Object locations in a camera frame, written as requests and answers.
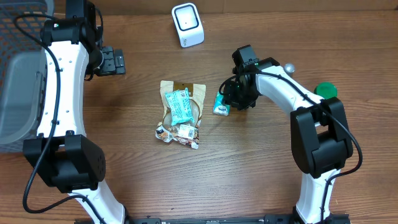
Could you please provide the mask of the teal small carton box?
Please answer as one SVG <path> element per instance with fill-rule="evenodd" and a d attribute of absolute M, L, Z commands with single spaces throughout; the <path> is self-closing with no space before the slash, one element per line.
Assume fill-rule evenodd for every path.
<path fill-rule="evenodd" d="M 224 96 L 219 92 L 216 94 L 215 103 L 213 105 L 213 113 L 222 116 L 228 116 L 230 112 L 230 105 L 223 103 Z"/>

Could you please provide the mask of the brown Pantree snack packet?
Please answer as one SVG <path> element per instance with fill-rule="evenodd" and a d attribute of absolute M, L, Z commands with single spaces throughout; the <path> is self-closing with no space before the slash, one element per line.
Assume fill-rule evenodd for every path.
<path fill-rule="evenodd" d="M 206 85 L 196 84 L 196 83 L 184 83 L 184 82 L 174 82 L 168 80 L 162 80 L 160 82 L 160 96 L 162 104 L 164 107 L 164 116 L 162 121 L 158 125 L 170 126 L 171 119 L 167 121 L 166 117 L 170 115 L 170 107 L 165 98 L 166 93 L 171 93 L 176 90 L 188 89 L 190 104 L 192 108 L 192 115 L 194 117 L 194 122 L 188 122 L 190 126 L 196 128 L 200 127 L 201 119 L 203 116 L 203 105 L 206 95 Z"/>

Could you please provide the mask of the clear plastic container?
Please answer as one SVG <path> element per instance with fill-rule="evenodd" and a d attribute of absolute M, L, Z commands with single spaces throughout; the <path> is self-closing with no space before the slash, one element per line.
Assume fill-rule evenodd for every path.
<path fill-rule="evenodd" d="M 286 63 L 284 65 L 284 71 L 288 76 L 292 76 L 295 72 L 295 66 L 292 63 Z"/>

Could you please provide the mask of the teal white snack packet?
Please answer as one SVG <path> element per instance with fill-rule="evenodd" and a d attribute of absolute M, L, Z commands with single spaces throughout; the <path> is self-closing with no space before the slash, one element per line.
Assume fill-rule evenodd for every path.
<path fill-rule="evenodd" d="M 190 106 L 188 88 L 166 93 L 165 99 L 170 108 L 172 116 L 172 126 L 180 123 L 185 123 L 187 121 L 194 122 L 192 108 Z"/>

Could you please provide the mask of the brown white snack wrapper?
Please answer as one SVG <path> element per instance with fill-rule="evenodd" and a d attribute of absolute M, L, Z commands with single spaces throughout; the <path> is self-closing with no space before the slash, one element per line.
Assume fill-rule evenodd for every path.
<path fill-rule="evenodd" d="M 192 149 L 198 149 L 199 127 L 200 125 L 194 126 L 191 122 L 176 125 L 172 125 L 171 122 L 164 122 L 158 125 L 155 130 L 155 137 L 166 143 L 175 141 Z"/>

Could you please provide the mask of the green lid spice jar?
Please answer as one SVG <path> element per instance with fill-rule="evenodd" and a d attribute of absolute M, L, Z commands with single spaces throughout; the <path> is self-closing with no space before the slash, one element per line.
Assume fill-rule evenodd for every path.
<path fill-rule="evenodd" d="M 314 94 L 322 96 L 324 99 L 330 99 L 338 96 L 338 90 L 334 84 L 330 82 L 322 82 L 314 89 Z"/>

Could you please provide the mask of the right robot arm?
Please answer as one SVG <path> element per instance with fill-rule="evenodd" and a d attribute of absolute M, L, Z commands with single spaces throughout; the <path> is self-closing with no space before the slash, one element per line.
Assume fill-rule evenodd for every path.
<path fill-rule="evenodd" d="M 345 109 L 337 97 L 325 99 L 296 82 L 272 57 L 258 59 L 250 45 L 232 54 L 233 76 L 221 84 L 223 104 L 237 110 L 271 99 L 290 117 L 291 151 L 302 171 L 300 197 L 290 215 L 266 215 L 265 223 L 349 223 L 329 204 L 335 179 L 353 154 Z"/>

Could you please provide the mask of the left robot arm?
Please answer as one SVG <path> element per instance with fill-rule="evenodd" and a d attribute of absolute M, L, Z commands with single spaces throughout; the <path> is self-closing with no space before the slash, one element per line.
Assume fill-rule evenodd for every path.
<path fill-rule="evenodd" d="M 32 175 L 79 202 L 91 223 L 128 223 L 127 209 L 106 183 L 104 152 L 87 138 L 83 122 L 84 82 L 125 74 L 122 51 L 103 45 L 103 18 L 88 0 L 68 1 L 63 19 L 46 16 L 36 42 L 47 77 L 37 135 L 22 148 Z"/>

